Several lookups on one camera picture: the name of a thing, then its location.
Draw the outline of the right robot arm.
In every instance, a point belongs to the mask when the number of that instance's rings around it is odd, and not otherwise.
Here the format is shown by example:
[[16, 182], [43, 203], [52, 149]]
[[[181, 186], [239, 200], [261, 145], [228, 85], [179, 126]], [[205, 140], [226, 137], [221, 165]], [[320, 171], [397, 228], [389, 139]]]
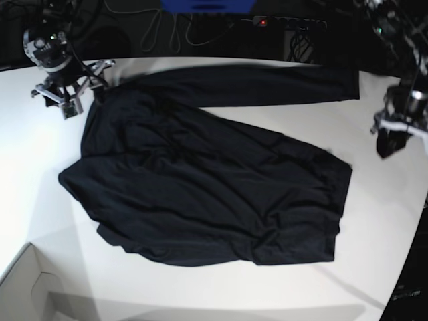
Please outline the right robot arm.
[[64, 118], [83, 112], [80, 97], [86, 89], [101, 93], [109, 87], [104, 70], [115, 64], [114, 60], [85, 64], [77, 54], [72, 28], [81, 6], [81, 1], [44, 1], [41, 23], [23, 33], [24, 53], [47, 73], [31, 97], [43, 96], [45, 105], [59, 108]]

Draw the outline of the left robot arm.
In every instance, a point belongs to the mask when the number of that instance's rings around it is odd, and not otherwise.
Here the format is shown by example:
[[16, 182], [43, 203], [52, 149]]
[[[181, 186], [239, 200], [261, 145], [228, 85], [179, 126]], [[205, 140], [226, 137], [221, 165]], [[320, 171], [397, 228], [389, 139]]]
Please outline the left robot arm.
[[374, 34], [399, 63], [408, 66], [398, 84], [385, 92], [370, 129], [377, 154], [386, 159], [406, 147], [412, 137], [427, 149], [427, 2], [355, 1]]

